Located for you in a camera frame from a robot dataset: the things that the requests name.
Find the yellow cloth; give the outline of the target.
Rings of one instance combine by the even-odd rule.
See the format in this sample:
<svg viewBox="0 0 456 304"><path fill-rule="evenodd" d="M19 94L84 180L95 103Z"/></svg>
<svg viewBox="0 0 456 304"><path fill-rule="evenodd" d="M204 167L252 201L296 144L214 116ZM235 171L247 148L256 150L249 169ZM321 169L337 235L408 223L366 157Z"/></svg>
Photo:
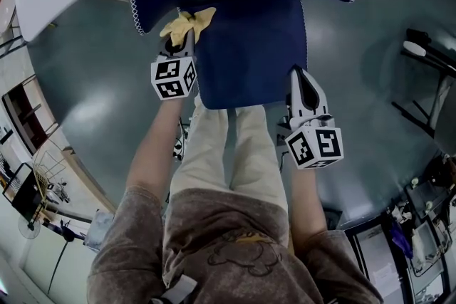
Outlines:
<svg viewBox="0 0 456 304"><path fill-rule="evenodd" d="M190 30L193 30L195 43L197 43L200 39L201 32L211 24L216 11L217 9L215 7L209 7L197 11L194 14L181 11L176 19L165 25L160 32L160 37L164 38L169 36L173 46L182 46L186 34Z"/></svg>

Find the grey chair black frame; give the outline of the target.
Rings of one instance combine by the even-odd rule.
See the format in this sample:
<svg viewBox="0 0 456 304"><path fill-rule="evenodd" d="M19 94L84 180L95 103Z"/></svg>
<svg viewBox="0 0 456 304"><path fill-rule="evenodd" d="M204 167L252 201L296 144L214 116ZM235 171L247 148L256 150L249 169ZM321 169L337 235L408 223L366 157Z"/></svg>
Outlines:
<svg viewBox="0 0 456 304"><path fill-rule="evenodd" d="M413 105L423 114L424 122L396 102L393 101L391 105L399 110L406 120L428 134L441 152L456 156L456 51L450 56L432 45L428 33L413 28L406 30L405 41L412 41L426 50L426 57L418 57L404 48L400 54L437 70L437 89L430 112L426 112L417 101L413 101Z"/></svg>

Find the black white handheld device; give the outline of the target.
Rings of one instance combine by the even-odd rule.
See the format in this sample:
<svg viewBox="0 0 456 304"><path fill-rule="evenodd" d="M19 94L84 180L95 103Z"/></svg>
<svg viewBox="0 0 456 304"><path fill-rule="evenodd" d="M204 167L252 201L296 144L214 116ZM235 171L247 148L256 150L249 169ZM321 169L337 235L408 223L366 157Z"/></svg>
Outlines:
<svg viewBox="0 0 456 304"><path fill-rule="evenodd" d="M426 57L426 50L412 41L403 41L403 48L418 57Z"/></svg>

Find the purple cloth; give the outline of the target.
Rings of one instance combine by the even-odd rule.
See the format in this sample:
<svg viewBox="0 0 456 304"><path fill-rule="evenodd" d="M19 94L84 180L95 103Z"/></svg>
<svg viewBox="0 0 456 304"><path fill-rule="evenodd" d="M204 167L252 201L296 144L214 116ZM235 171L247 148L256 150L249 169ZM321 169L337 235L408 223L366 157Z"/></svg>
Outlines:
<svg viewBox="0 0 456 304"><path fill-rule="evenodd" d="M409 240L396 220L391 222L390 235L393 243L403 252L404 256L413 259L413 247L410 245Z"/></svg>

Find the brown printed t-shirt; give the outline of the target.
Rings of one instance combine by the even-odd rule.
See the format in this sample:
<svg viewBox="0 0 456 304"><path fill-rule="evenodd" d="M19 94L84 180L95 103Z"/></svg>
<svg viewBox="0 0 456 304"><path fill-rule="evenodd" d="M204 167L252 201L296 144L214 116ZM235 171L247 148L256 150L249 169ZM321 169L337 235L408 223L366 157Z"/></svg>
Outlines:
<svg viewBox="0 0 456 304"><path fill-rule="evenodd" d="M342 231L290 252L286 212L226 192L187 189L165 218L150 192L129 188L88 276L88 304L152 304L180 277L184 304L382 304Z"/></svg>

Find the white power strip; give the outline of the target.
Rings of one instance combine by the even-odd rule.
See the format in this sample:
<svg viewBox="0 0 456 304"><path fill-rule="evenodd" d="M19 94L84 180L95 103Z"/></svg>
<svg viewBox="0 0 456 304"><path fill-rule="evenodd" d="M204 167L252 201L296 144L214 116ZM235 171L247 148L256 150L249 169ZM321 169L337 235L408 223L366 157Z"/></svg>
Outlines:
<svg viewBox="0 0 456 304"><path fill-rule="evenodd" d="M172 156L177 161L180 161L180 162L182 161L184 154L185 154L185 145L186 145L186 140L183 136L176 138Z"/></svg>

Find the person's right forearm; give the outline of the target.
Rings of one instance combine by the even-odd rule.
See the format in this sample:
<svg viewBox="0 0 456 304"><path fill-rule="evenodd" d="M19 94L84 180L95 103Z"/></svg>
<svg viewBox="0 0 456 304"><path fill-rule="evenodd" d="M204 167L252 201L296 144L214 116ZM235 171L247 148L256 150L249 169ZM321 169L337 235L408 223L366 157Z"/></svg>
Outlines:
<svg viewBox="0 0 456 304"><path fill-rule="evenodd" d="M291 232L295 241L306 241L327 230L326 217L312 169L294 169L291 176Z"/></svg>

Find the person's left forearm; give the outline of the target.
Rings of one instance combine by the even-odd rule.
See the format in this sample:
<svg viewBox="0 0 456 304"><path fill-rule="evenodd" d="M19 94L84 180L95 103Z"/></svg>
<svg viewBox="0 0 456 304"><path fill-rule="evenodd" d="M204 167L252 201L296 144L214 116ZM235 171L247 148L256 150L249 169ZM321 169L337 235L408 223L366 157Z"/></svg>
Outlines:
<svg viewBox="0 0 456 304"><path fill-rule="evenodd" d="M162 102L128 173L125 195L145 192L161 199L169 182L183 99Z"/></svg>

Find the beige trousers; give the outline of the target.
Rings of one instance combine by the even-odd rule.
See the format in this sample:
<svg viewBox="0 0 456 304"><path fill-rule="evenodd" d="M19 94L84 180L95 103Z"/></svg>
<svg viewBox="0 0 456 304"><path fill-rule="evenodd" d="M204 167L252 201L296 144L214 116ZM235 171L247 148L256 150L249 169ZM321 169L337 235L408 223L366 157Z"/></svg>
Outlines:
<svg viewBox="0 0 456 304"><path fill-rule="evenodd" d="M247 196L288 211L276 148L263 105L237 108L232 180L226 183L223 155L229 127L227 110L209 110L197 95L186 153L170 185L170 195L187 189Z"/></svg>

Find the wooden cabinet white top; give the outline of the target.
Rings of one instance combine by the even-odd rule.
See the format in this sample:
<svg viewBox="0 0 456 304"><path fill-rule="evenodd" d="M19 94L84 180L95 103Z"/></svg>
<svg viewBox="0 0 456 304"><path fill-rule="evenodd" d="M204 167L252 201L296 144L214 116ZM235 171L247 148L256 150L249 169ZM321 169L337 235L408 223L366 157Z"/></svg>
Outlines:
<svg viewBox="0 0 456 304"><path fill-rule="evenodd" d="M32 87L38 94L38 103L33 106L26 88ZM43 109L48 113L51 124L43 126L37 112ZM1 96L0 110L5 114L11 129L6 133L4 141L14 137L11 148L22 162L29 161L42 145L58 129L59 124L51 112L43 96L36 74L22 80Z"/></svg>

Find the black-frame workbench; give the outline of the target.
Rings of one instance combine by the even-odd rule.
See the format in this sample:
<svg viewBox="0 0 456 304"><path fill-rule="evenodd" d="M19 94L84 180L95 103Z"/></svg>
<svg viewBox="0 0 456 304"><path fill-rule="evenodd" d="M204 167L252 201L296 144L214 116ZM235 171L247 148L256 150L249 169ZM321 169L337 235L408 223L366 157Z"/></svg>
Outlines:
<svg viewBox="0 0 456 304"><path fill-rule="evenodd" d="M393 243L393 220L413 259ZM385 304L456 304L456 157L436 156L377 217L346 233Z"/></svg>

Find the black box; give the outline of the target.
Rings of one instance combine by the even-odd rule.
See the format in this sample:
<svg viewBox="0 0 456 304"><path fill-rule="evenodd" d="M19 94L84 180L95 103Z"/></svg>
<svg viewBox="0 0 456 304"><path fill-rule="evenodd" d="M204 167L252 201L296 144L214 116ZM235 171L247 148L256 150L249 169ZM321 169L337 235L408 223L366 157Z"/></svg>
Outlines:
<svg viewBox="0 0 456 304"><path fill-rule="evenodd" d="M6 180L3 195L27 222L37 221L45 205L33 167L26 162Z"/></svg>

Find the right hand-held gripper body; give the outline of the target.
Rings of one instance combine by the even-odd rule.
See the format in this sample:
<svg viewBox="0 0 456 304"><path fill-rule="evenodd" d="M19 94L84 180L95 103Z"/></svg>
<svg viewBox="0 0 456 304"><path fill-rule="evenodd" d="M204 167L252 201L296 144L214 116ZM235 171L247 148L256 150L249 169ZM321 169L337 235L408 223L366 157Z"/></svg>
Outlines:
<svg viewBox="0 0 456 304"><path fill-rule="evenodd" d="M285 139L297 169L319 169L344 158L341 129L326 108L316 114L289 108L291 134Z"/></svg>

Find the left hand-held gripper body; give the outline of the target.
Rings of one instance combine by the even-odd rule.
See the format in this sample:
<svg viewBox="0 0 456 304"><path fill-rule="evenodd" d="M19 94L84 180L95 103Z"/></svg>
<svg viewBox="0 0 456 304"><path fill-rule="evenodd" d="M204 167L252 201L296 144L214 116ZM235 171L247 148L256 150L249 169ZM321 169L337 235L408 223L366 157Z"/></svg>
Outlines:
<svg viewBox="0 0 456 304"><path fill-rule="evenodd" d="M160 100L186 98L197 79L192 56L158 55L151 63L151 83Z"/></svg>

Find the small floor fan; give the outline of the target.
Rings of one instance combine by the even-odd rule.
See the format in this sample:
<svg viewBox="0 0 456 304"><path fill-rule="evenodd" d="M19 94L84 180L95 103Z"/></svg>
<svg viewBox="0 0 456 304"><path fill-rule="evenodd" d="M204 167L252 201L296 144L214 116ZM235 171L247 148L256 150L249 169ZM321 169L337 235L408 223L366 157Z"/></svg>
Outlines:
<svg viewBox="0 0 456 304"><path fill-rule="evenodd" d="M35 239L41 230L41 223L38 219L28 221L23 216L19 217L18 228L21 235L28 240Z"/></svg>

